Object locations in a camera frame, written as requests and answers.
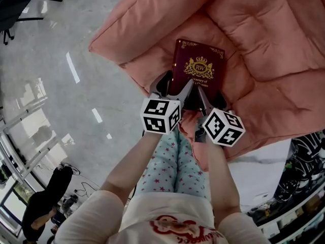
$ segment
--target red passport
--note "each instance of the red passport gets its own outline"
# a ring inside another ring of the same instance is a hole
[[[174,53],[173,80],[169,94],[179,94],[190,79],[200,85],[210,104],[219,107],[219,88],[223,78],[224,50],[219,48],[178,39]],[[193,87],[185,109],[196,110],[200,107],[197,86]]]

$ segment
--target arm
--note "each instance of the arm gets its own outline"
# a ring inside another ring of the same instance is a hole
[[[161,134],[145,133],[107,176],[101,190],[116,194],[126,204],[159,143]]]
[[[240,211],[239,193],[222,148],[207,137],[209,177],[216,229],[228,215]]]
[[[47,223],[47,221],[50,218],[52,218],[55,214],[56,214],[56,208],[53,207],[48,214],[45,214],[45,215],[37,218],[36,220],[34,220],[33,223],[31,224],[31,228],[33,230],[38,230],[43,225],[45,225]]]

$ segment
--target person in black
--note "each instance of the person in black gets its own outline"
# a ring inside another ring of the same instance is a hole
[[[34,193],[22,218],[22,230],[26,240],[23,243],[36,243],[42,235],[45,224],[56,214],[56,205],[66,192],[73,174],[80,172],[65,164],[56,168],[44,191]]]

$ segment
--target light blue pants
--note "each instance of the light blue pants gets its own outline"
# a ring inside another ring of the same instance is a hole
[[[176,128],[163,135],[137,184],[136,193],[175,192],[205,198],[205,174],[188,140]]]

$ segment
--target hand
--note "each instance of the hand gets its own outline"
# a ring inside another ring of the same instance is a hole
[[[57,209],[56,209],[55,206],[53,206],[49,214],[50,214],[51,216],[54,216],[56,213],[57,213]]]

